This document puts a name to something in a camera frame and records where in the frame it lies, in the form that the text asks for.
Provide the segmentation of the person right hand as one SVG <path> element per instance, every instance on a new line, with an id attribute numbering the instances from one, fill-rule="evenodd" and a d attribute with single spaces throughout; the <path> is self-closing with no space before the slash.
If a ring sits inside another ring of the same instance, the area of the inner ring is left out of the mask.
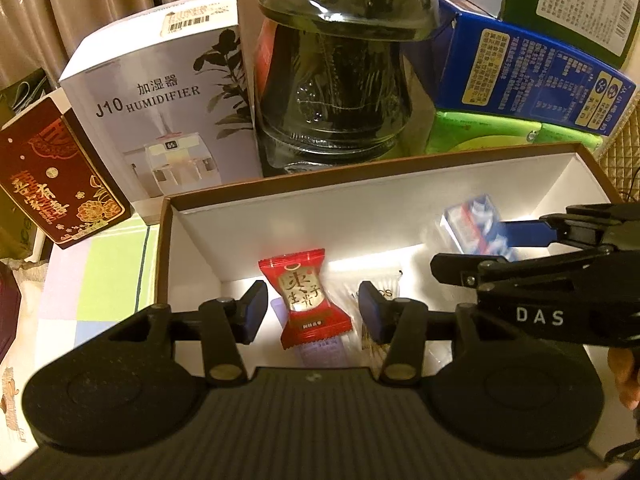
<path id="1" fill-rule="evenodd" d="M 614 375 L 620 403 L 631 411 L 638 408 L 640 401 L 639 370 L 632 351 L 609 348 L 608 367 Z"/>

